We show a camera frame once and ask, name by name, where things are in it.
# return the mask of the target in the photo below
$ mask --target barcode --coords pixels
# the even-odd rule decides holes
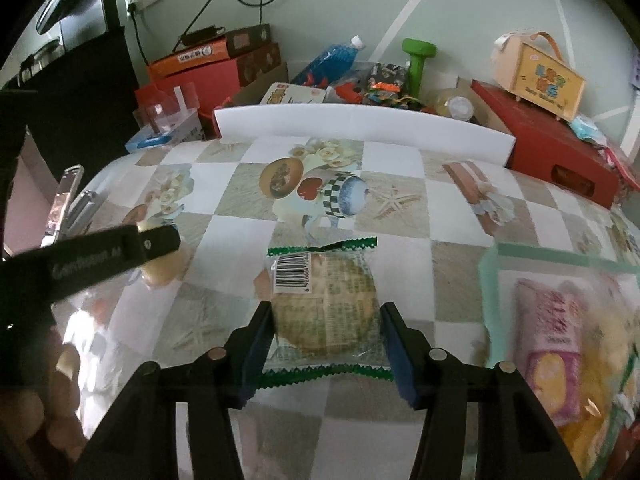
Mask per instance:
[[[276,260],[273,291],[308,294],[311,292],[311,254],[284,254]]]

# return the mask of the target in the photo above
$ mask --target jar lid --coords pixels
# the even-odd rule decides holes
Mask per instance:
[[[449,110],[449,114],[453,119],[459,121],[468,121],[474,116],[474,106],[466,97],[454,96],[445,102],[445,106]]]

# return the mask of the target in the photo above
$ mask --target wooden box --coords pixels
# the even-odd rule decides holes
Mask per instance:
[[[517,103],[501,88],[479,81],[473,81],[471,88],[516,138],[507,162],[510,170],[551,182],[611,208],[619,181],[593,146],[578,139],[569,126],[552,115],[530,103]]]
[[[542,36],[556,58],[543,52],[533,41]],[[494,53],[494,79],[505,90],[553,113],[557,118],[574,120],[578,113],[585,80],[565,65],[558,44],[546,32],[514,34],[497,43]]]

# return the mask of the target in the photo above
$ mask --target flower pattern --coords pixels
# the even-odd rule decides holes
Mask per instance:
[[[193,192],[193,184],[189,168],[174,171],[159,189],[153,189],[146,194],[145,220],[159,224],[171,223],[184,210],[184,204],[178,201]]]
[[[305,172],[314,168],[358,169],[362,155],[350,146],[351,141],[338,139],[310,139],[304,146],[296,146],[289,155],[302,160]]]

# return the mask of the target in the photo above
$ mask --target red gift box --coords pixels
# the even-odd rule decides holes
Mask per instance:
[[[175,86],[193,83],[200,101],[200,114],[210,116],[226,98],[280,63],[278,44],[269,43],[235,59],[202,65],[150,83],[136,90],[136,99],[140,107],[150,106],[158,102],[159,91],[173,95]]]
[[[536,105],[495,86],[473,81],[471,88],[507,126],[516,143],[507,167],[551,182],[607,209],[619,181],[597,150],[578,139],[569,126]]]

